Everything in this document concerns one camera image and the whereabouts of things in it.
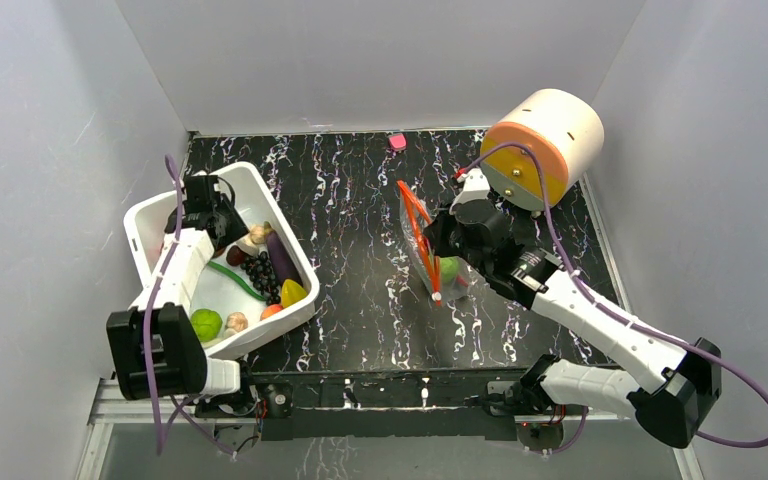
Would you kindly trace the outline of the green toy custard apple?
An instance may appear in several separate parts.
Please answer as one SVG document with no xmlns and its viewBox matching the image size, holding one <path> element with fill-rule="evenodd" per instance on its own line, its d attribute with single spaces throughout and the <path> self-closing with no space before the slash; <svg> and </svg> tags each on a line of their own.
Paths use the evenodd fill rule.
<svg viewBox="0 0 768 480">
<path fill-rule="evenodd" d="M 460 259 L 458 257 L 440 257 L 440 278 L 442 285 L 450 285 L 459 276 Z"/>
</svg>

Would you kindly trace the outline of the clear zip bag orange zipper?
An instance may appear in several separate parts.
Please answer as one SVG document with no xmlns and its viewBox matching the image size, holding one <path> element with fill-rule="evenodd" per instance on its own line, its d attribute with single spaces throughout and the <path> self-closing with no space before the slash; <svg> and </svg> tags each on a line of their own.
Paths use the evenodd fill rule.
<svg viewBox="0 0 768 480">
<path fill-rule="evenodd" d="M 431 300 L 437 305 L 442 305 L 466 297 L 470 286 L 463 288 L 457 285 L 455 281 L 450 285 L 441 284 L 440 257 L 434 254 L 428 240 L 423 235 L 424 228 L 444 210 L 444 207 L 445 210 L 448 210 L 450 204 L 440 204 L 432 209 L 424 200 L 417 196 L 415 191 L 406 182 L 398 180 L 396 185 L 400 197 L 398 201 L 400 208 L 399 220 L 404 239 L 407 243 L 408 256 Z M 467 263 L 463 259 L 459 259 L 459 274 L 468 276 L 470 281 Z"/>
</svg>

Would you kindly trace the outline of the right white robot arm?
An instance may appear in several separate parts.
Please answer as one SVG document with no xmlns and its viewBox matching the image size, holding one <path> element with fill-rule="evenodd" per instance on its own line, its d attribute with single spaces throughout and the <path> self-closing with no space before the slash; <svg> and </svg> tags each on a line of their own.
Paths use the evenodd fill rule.
<svg viewBox="0 0 768 480">
<path fill-rule="evenodd" d="M 616 320 L 617 305 L 575 284 L 551 252 L 518 241 L 511 220 L 488 200 L 438 209 L 423 229 L 431 249 L 464 260 L 498 295 L 567 328 L 607 355 L 616 368 L 542 355 L 489 407 L 514 415 L 550 413 L 573 404 L 631 417 L 656 440 L 687 447 L 721 393 L 719 348 L 704 338 L 692 351 Z"/>
</svg>

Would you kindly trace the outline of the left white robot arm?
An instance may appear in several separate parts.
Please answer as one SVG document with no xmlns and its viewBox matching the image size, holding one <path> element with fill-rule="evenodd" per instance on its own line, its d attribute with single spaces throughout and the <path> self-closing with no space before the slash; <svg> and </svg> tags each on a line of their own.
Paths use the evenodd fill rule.
<svg viewBox="0 0 768 480">
<path fill-rule="evenodd" d="M 199 277 L 214 254 L 248 229 L 217 175 L 184 179 L 163 230 L 157 264 L 143 291 L 110 314 L 106 333 L 120 391 L 127 400 L 220 395 L 235 416 L 254 411 L 257 387 L 234 360 L 209 357 L 190 319 Z"/>
</svg>

